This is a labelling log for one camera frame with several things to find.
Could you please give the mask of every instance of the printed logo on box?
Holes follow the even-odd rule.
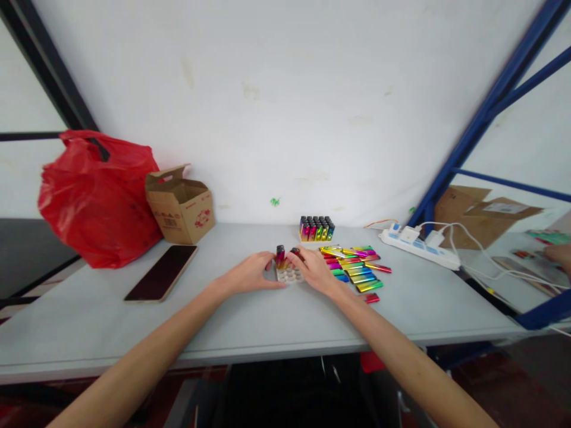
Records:
[[[194,222],[195,227],[202,229],[206,226],[206,223],[210,221],[210,210],[202,210],[196,216],[196,221]]]

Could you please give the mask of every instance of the power strip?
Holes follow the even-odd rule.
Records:
[[[438,247],[428,247],[419,239],[412,243],[407,242],[400,239],[399,234],[390,229],[383,230],[383,232],[379,234],[379,237],[385,244],[408,251],[409,253],[420,256],[423,259],[438,263],[440,266],[444,266],[445,268],[451,270],[460,269],[460,259],[451,251]]]

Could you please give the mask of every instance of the blue metal frame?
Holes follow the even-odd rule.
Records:
[[[492,86],[488,96],[476,112],[476,115],[462,134],[460,140],[432,183],[432,186],[430,186],[415,213],[409,220],[409,226],[416,226],[421,223],[422,219],[425,219],[427,215],[429,217],[433,215],[432,208],[434,204],[436,204],[444,194],[456,175],[453,168],[462,167],[495,118],[495,116],[490,116],[490,112],[494,111],[497,115],[501,112],[501,110],[499,110],[501,105],[506,108],[510,105],[509,101],[512,101],[512,103],[516,101],[515,97],[517,95],[520,95],[520,97],[524,95],[524,92],[520,88],[518,88],[516,92],[514,92],[514,89],[547,40],[551,37],[553,31],[555,31],[566,15],[570,6],[571,0],[547,0],[544,3],[529,26],[522,41],[519,43],[519,46],[506,64],[506,67]],[[527,82],[528,90],[525,93],[533,89],[537,84],[540,84],[540,82],[545,80],[549,75],[552,75],[564,64],[567,64],[568,57],[565,55],[566,52],[559,55],[531,77]],[[427,232],[430,232],[430,230],[432,230],[431,226],[426,228]]]
[[[504,70],[440,169],[432,186],[408,222],[408,226],[416,226],[423,220],[434,220],[434,206],[448,189],[456,174],[469,175],[481,180],[571,202],[571,195],[568,194],[462,169],[462,165],[499,113],[571,61],[571,47],[569,47],[518,87],[519,82],[567,14],[570,6],[571,0],[545,1]],[[426,225],[425,232],[429,233],[431,230],[432,225]],[[540,329],[569,316],[571,316],[571,290],[518,316],[516,320],[527,329]]]

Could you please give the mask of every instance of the smartphone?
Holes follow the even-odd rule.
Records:
[[[127,294],[127,303],[160,303],[198,251],[197,246],[172,246]]]

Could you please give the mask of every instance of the open cardboard box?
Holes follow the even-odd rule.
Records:
[[[187,165],[147,174],[145,193],[166,241],[196,245],[216,222],[212,193],[203,182],[183,178]]]
[[[530,207],[517,201],[499,197],[488,202],[484,198],[491,189],[451,185],[434,208],[434,221],[441,223],[461,223],[484,248],[488,248],[518,220],[531,217],[542,208]],[[440,230],[444,226],[436,225]],[[454,245],[456,248],[477,250],[461,227],[454,227]],[[440,245],[451,248],[450,228],[444,231],[444,242]]]

